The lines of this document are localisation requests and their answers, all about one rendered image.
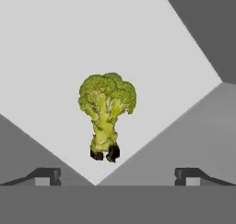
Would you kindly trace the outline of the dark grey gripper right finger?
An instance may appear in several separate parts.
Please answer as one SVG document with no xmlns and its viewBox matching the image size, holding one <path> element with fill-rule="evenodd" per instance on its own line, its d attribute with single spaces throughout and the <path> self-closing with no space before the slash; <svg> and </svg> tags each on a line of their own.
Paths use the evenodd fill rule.
<svg viewBox="0 0 236 224">
<path fill-rule="evenodd" d="M 204 186 L 204 185 L 222 185 L 234 186 L 215 177 L 210 177 L 199 168 L 176 168 L 174 171 L 175 186 Z"/>
</svg>

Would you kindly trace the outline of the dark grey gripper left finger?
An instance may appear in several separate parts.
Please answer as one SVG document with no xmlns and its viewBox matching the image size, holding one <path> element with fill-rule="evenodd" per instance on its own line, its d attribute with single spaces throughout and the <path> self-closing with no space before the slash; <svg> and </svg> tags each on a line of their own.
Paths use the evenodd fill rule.
<svg viewBox="0 0 236 224">
<path fill-rule="evenodd" d="M 13 185 L 32 185 L 32 186 L 60 186 L 61 185 L 61 169 L 40 167 L 29 173 L 25 177 L 17 178 L 1 186 Z"/>
</svg>

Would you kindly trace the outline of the green broccoli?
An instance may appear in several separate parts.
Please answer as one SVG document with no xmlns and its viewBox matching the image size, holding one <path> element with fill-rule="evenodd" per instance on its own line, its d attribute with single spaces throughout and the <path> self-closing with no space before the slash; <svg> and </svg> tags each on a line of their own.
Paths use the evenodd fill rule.
<svg viewBox="0 0 236 224">
<path fill-rule="evenodd" d="M 123 113 L 132 114 L 136 107 L 136 89 L 117 73 L 91 75 L 79 89 L 78 105 L 91 117 L 94 135 L 90 156 L 95 160 L 106 159 L 115 163 L 120 157 L 115 125 Z"/>
</svg>

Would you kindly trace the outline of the white fridge shelf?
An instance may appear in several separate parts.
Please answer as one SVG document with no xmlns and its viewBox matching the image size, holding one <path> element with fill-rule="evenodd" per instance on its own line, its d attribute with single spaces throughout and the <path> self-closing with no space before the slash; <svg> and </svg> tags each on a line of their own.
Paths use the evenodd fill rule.
<svg viewBox="0 0 236 224">
<path fill-rule="evenodd" d="M 220 79 L 168 0 L 0 0 L 0 171 L 58 167 L 99 183 L 118 165 L 89 154 L 77 103 L 90 75 L 115 72 L 137 94 L 118 119 L 121 161 L 218 86 Z"/>
</svg>

